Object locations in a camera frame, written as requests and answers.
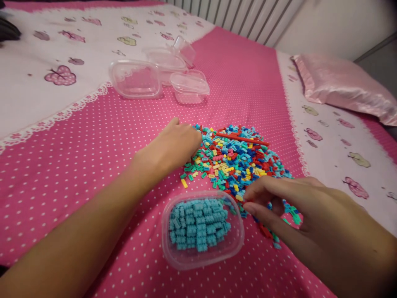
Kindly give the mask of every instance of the container lid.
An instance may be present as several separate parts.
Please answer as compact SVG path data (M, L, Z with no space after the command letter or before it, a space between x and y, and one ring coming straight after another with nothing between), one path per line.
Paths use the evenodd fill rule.
M109 76L116 91L128 99L154 99L162 94L157 67L138 60L117 60L110 64Z
M181 35L178 35L172 47L189 67L193 66L193 61L196 57L196 51Z
M148 48L143 50L149 62L160 68L175 72L187 70L185 61L167 48Z
M205 75L198 70L173 73L170 80L174 89L181 93L206 95L210 93L210 87L208 86Z

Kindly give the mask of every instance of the hand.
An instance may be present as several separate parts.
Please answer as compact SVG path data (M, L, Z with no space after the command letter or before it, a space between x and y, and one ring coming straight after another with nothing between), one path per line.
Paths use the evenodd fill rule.
M136 154L135 159L143 159L168 175L188 162L201 142L199 131L189 124L179 124L179 119L175 117L149 145Z
M397 239L342 191L312 177L263 176L244 209L272 230L338 297L383 297L395 282ZM299 230L279 216L286 199L304 216ZM266 208L272 202L273 211Z

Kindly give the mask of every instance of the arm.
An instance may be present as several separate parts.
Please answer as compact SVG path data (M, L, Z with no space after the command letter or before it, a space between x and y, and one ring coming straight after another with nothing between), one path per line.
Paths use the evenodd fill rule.
M263 176L244 195L256 216L338 297L385 297L397 273L397 239L340 190L312 177ZM304 216L294 229L279 216L282 199ZM273 211L266 208L272 202Z
M182 166L201 134L174 118L108 187L28 251L0 279L11 297L82 297L113 251L134 208L158 182Z

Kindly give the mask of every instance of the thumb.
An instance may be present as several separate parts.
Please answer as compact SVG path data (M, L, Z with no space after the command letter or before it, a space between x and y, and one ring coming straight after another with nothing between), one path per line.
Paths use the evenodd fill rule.
M304 240L299 230L291 227L265 206L248 202L243 208L274 232L289 248L299 246Z

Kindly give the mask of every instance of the bed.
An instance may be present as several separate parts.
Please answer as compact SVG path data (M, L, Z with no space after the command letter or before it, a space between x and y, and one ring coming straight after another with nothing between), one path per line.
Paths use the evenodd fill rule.
M0 49L0 264L12 266L109 184L173 116L213 128L254 126L294 177L345 191L397 236L395 140L374 118L306 101L289 55L158 2L6 5L22 36ZM161 100L122 99L109 82L110 62L144 60L144 47L172 45L178 35L196 51L206 101L181 105L172 88ZM252 218L236 256L187 272L169 266L165 205L211 188L196 179L185 190L181 174L141 202L87 297L334 296Z

